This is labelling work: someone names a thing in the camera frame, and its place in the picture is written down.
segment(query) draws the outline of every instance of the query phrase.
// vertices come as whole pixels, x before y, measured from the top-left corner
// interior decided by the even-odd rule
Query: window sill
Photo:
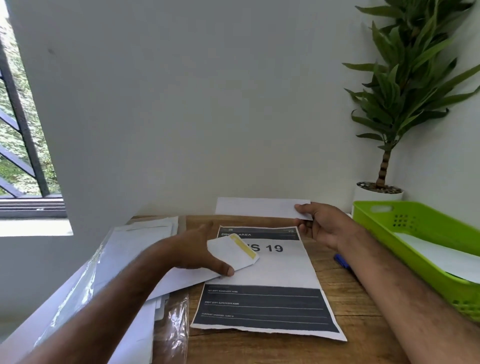
[[[0,237],[73,235],[67,218],[0,219]]]

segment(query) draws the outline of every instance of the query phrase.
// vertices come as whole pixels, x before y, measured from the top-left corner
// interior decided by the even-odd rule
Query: wooden table
[[[188,216],[187,229],[213,220],[209,239],[216,237],[219,225],[287,227],[292,220],[236,216]],[[379,364],[408,363],[387,322],[362,286],[334,260],[334,252],[311,239],[303,239],[318,280],[336,320],[348,342],[313,336],[265,334],[234,329],[200,330],[190,328],[187,363],[327,363]],[[193,320],[203,284],[190,287],[190,322]],[[163,363],[160,358],[155,364]]]

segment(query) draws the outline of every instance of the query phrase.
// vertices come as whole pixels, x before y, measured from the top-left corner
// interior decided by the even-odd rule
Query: person's left hand
[[[234,269],[215,258],[207,250],[207,236],[213,226],[210,221],[197,229],[187,230],[169,239],[168,251],[172,264],[177,268],[207,268],[224,276],[233,276]]]

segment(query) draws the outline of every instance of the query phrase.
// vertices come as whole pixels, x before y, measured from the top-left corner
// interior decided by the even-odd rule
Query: plant pot
[[[404,191],[399,194],[383,194],[381,192],[369,191],[355,184],[355,193],[353,201],[400,201],[403,198]]]

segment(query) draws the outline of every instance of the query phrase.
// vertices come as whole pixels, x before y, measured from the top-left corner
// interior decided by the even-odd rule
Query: green plastic basket
[[[480,256],[479,230],[418,202],[357,201],[353,205],[356,222],[366,227],[459,312],[480,321],[480,284],[446,273],[394,235],[403,232]]]

